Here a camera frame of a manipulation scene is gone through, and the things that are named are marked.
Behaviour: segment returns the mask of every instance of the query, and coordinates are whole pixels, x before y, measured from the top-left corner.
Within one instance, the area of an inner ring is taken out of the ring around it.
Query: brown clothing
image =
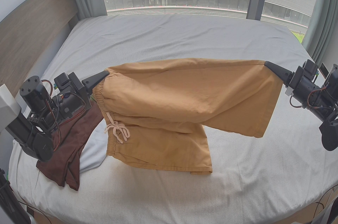
[[[91,100],[92,107],[83,115],[60,126],[61,142],[48,162],[37,161],[36,167],[49,179],[59,186],[78,190],[80,186],[80,155],[86,142],[102,121],[101,111],[95,101]],[[54,148],[59,142],[58,131],[52,133]]]
[[[107,125],[107,154],[146,169],[212,172],[204,127],[262,137],[282,81],[260,60],[173,59],[107,68],[93,90]]]

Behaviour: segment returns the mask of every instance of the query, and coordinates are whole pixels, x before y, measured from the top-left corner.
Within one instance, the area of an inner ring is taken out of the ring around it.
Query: mattress
[[[186,57],[260,59],[295,71],[310,59],[280,25],[204,15],[103,16],[80,21],[45,71],[80,80],[126,62]],[[317,84],[323,83],[323,77]],[[272,223],[305,207],[338,181],[338,150],[326,151],[309,111],[285,88],[262,138],[205,127],[213,173],[156,171],[106,157],[62,188],[16,145],[9,180],[18,198],[66,223]]]

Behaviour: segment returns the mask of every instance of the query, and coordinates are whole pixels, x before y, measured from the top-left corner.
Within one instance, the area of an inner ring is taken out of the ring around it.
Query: headboard
[[[13,96],[77,12],[75,0],[26,0],[0,22],[0,84],[5,83]]]

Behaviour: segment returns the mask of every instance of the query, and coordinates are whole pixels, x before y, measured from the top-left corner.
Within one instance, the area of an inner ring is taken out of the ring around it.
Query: white bed sheet
[[[202,15],[130,15],[79,22],[43,78],[81,79],[125,62],[172,58],[262,59],[296,70],[310,57],[286,27]],[[66,223],[271,223],[338,181],[338,150],[321,144],[320,121],[292,108],[283,87],[263,138],[206,127],[213,173],[155,171],[106,157],[80,175],[78,192],[46,179],[15,146],[11,187]]]

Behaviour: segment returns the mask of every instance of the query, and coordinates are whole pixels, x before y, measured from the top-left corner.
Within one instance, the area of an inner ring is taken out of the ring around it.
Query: maroon garment
[[[92,107],[73,120],[60,126],[61,142],[48,162],[37,161],[36,167],[49,179],[59,186],[78,190],[80,186],[80,155],[86,142],[103,120],[102,113],[95,101],[91,100]],[[58,131],[52,133],[54,148],[59,142]]]

